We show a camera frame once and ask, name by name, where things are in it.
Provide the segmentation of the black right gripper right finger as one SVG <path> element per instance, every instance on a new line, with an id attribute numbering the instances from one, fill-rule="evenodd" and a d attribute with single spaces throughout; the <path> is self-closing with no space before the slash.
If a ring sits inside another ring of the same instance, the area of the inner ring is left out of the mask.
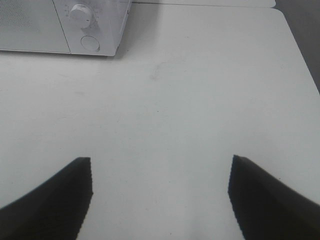
<path id="1" fill-rule="evenodd" d="M 320 206 L 250 159 L 234 155 L 228 196 L 246 240 L 318 240 Z"/>

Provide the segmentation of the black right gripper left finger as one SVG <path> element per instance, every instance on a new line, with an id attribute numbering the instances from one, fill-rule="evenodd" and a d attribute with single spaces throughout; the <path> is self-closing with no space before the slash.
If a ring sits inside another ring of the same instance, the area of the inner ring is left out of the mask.
<path id="1" fill-rule="evenodd" d="M 93 196 L 90 157 L 78 157 L 0 209 L 2 240 L 75 240 Z"/>

